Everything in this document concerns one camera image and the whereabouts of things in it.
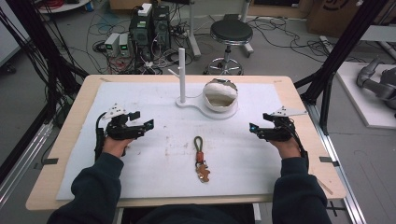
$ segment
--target hand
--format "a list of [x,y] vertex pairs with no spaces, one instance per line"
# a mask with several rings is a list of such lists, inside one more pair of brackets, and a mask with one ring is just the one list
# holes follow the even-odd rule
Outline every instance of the hand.
[[114,140],[111,137],[106,137],[105,145],[103,146],[103,152],[109,153],[117,158],[120,158],[122,156],[123,150],[133,140],[134,139]]
[[301,157],[300,149],[294,138],[286,142],[269,141],[279,151],[280,158],[287,159],[293,157]]

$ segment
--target keychain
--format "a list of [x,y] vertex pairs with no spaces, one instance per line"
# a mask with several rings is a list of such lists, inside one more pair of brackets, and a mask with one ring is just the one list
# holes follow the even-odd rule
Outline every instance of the keychain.
[[207,165],[206,161],[204,161],[204,152],[202,151],[202,145],[204,144],[204,140],[202,140],[201,136],[196,136],[194,138],[195,148],[197,150],[196,154],[196,162],[195,162],[195,171],[198,174],[198,178],[201,182],[208,182],[209,178],[207,176],[210,174],[210,171],[206,170]]

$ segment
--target black sleeve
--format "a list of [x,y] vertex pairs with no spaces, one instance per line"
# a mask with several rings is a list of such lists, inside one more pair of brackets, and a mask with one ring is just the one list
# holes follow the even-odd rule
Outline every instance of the black sleeve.
[[274,189],[273,223],[331,223],[326,206],[326,195],[317,178],[308,174],[305,160],[283,160]]
[[48,223],[112,223],[120,198],[123,162],[103,153],[72,184],[75,199],[54,211]]

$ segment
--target person's left arm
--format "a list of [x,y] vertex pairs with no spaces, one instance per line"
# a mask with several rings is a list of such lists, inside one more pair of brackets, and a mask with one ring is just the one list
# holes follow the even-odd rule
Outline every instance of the person's left arm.
[[75,199],[53,212],[48,223],[112,223],[121,190],[119,157],[131,141],[107,138],[104,153],[73,181]]

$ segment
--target gray floor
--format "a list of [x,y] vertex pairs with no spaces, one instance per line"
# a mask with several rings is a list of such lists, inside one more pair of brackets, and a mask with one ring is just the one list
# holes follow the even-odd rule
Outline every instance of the gray floor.
[[[128,14],[111,12],[106,2],[96,6],[96,10],[92,13],[77,9],[56,15],[56,20],[66,43],[71,47],[73,56],[90,74],[106,73],[104,69],[98,71],[98,64],[101,68],[106,68],[106,59],[92,51],[94,42],[106,39],[105,35],[93,35],[98,34],[98,31],[106,32],[97,23],[120,22],[119,26],[114,27],[113,30],[119,32],[127,29],[128,19]],[[208,34],[207,28],[210,27],[211,18],[201,17],[195,21],[196,27],[204,25],[197,31],[197,34]],[[300,45],[305,45],[308,40],[318,41],[317,35],[306,32],[304,21],[288,20],[286,29],[300,37],[297,41]],[[270,42],[281,46],[289,46],[292,40],[280,30],[268,30],[264,31],[264,34]],[[187,73],[201,75],[205,66],[211,60],[221,56],[225,48],[207,35],[198,35],[197,41],[203,56],[187,66]],[[380,55],[385,63],[395,63],[382,49],[372,45],[375,43],[359,43],[348,59],[356,62],[356,59],[352,58],[356,57],[369,62],[374,56]],[[191,53],[187,45],[185,46],[187,52]],[[251,46],[255,52],[250,58],[247,58],[246,53],[241,49],[233,48],[232,52],[233,58],[244,65],[245,75],[288,76],[293,81],[297,81],[316,72],[322,65],[321,62],[298,54],[290,48],[270,45],[258,31],[254,33]],[[307,48],[298,50],[322,62],[326,59],[324,56],[314,55]],[[95,61],[92,63],[87,53],[83,51],[88,51],[98,64]],[[1,72],[0,75],[0,125],[2,127],[0,129],[2,146],[0,162],[3,162],[15,147],[45,104],[44,84],[35,74],[28,59],[23,53],[18,53],[11,61],[17,67],[17,73],[10,75]],[[163,73],[169,74],[166,69],[163,69]],[[366,128],[337,78],[333,82],[329,132],[367,223],[395,223],[396,178],[393,170],[396,162],[394,138],[396,132]],[[39,169],[35,169],[34,165],[39,162],[56,133],[57,130],[54,131],[49,142],[43,146],[30,169],[0,210],[0,223],[44,223],[47,220],[50,212],[27,211],[24,204],[39,175]],[[333,203],[334,206],[343,206],[341,202]],[[271,204],[262,204],[261,210],[264,223],[271,223]],[[337,216],[332,211],[329,211],[329,214],[333,223],[350,222],[344,211],[337,211]]]

